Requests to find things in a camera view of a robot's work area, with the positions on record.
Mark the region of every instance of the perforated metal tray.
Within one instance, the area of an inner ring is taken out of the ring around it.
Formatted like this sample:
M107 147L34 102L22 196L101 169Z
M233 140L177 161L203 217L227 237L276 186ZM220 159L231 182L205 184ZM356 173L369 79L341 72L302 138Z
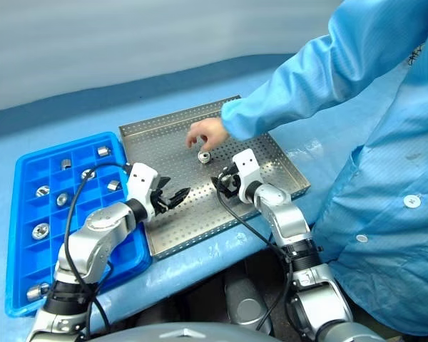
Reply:
M292 197L302 195L310 186L269 134L245 142L231 138L211 152L208 164L198 160L201 142L191 149L184 145L190 124L219 116L222 104L236 98L239 96L120 127L127 161L143 162L161 175L171 177L164 194L172 195L183 187L191 187L179 207L157 216L146 226L151 254L157 259L237 224L218 203L210 177L219 175L232 156L246 148L253 149L264 181L286 189ZM257 213L253 206L237 198L228 202L241 217Z

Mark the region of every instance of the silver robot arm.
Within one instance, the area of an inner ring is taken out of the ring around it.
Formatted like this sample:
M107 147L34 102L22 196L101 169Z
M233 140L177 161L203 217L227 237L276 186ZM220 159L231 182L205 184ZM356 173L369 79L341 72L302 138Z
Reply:
M92 212L80 230L70 236L70 251L82 280L95 291L111 252L135 230L139 222L149 222L157 214L180 204L190 191L182 189L170 199L162 195L162 187L170 180L151 167L136 163L127 182L128 197ZM80 341L86 326L88 303L91 300L79 284L68 264L65 246L59 250L54 283L46 303L36 313L27 342Z
M311 341L383 341L369 329L353 323L352 312L327 264L320 261L317 247L300 209L290 194L263 181L251 149L233 157L215 182L228 197L238 195L253 204L270 224L276 244L289 256L292 320L300 334Z

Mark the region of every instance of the person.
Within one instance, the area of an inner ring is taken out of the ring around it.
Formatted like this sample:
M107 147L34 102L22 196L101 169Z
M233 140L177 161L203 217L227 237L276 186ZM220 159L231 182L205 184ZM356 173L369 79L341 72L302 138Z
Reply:
M220 118L193 123L186 145L202 138L202 149L212 150L229 136L247 140L308 118L412 55L391 106L350 155L312 231L356 304L397 331L428 336L428 0L346 0L328 30L248 97L225 103Z

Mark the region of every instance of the human hand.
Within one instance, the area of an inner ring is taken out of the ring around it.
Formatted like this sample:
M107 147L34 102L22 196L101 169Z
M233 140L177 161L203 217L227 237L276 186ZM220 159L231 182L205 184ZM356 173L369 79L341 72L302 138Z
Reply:
M196 144L198 136L205 142L202 151L211 151L230 137L220 118L207 118L193 123L185 138L187 147Z

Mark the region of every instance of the sleeve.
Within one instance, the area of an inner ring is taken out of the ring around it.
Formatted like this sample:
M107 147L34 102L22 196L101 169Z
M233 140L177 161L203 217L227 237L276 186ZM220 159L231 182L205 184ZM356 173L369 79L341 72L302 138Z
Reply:
M346 0L316 38L246 98L226 103L222 121L252 138L355 97L428 36L428 0Z

